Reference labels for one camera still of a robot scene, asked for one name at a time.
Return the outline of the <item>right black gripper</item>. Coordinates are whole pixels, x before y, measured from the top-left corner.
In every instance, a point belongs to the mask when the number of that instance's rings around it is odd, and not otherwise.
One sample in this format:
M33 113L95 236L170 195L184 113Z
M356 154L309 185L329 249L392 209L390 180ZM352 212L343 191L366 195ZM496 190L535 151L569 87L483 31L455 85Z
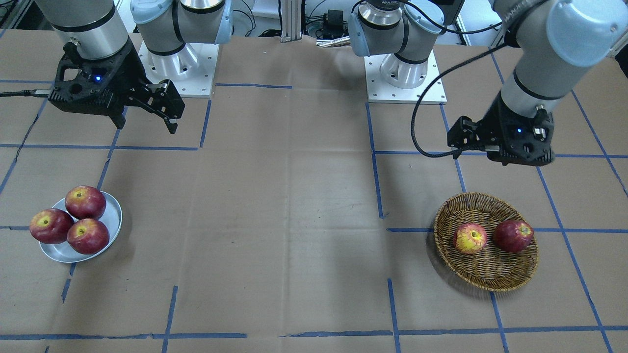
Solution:
M64 112L107 116L119 130L124 128L126 106L141 107L161 118L175 134L185 104L174 83L151 83L134 44L127 39L118 52L88 60L76 42L67 42L58 64L48 101Z

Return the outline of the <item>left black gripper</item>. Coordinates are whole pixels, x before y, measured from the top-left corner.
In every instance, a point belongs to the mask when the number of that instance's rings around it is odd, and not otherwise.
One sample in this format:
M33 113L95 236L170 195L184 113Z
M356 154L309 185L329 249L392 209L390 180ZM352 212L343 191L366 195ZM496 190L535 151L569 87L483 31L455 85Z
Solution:
M532 98L520 114L498 93L483 119L473 122L460 116L447 132L449 147L485 151L491 161L503 165L542 167L555 159L551 147L555 100Z

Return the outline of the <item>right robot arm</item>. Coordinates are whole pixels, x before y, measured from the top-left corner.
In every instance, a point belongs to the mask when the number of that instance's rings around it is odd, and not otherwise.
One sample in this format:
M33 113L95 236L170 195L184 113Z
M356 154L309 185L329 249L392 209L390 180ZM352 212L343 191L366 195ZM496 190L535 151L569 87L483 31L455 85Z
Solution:
M123 110L135 106L159 116L176 132L185 104L176 87L201 68L194 43L228 43L230 0L132 0L130 12L159 81L146 74L112 0L38 0L63 43L48 101L68 113L107 116L118 129Z

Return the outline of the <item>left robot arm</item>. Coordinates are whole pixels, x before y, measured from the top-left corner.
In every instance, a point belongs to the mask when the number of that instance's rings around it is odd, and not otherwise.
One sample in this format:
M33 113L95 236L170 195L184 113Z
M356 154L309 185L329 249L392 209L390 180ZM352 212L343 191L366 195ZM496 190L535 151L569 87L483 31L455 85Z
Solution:
M359 0L348 20L357 56L385 54L381 73L400 89L412 89L427 70L429 54L448 31L462 0ZM610 52L627 30L622 0L493 0L504 42L453 67L464 67L504 47L523 50L484 118L461 116L447 133L450 151L428 153L415 134L418 108L411 115L411 139L428 158L484 151L503 165L542 167L554 161L552 110L583 76Z

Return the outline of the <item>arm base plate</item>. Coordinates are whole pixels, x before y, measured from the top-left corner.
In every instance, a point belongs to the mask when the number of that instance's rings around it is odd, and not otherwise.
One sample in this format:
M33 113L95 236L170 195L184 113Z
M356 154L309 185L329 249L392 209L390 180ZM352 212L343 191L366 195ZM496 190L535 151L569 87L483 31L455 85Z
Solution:
M159 56L143 43L139 57L147 78L154 83L171 80L182 98L211 98L220 45L187 43L176 54Z
M378 54L364 57L367 98L370 103L446 103L447 97L439 76L437 59L433 51L425 62L402 62L395 54Z

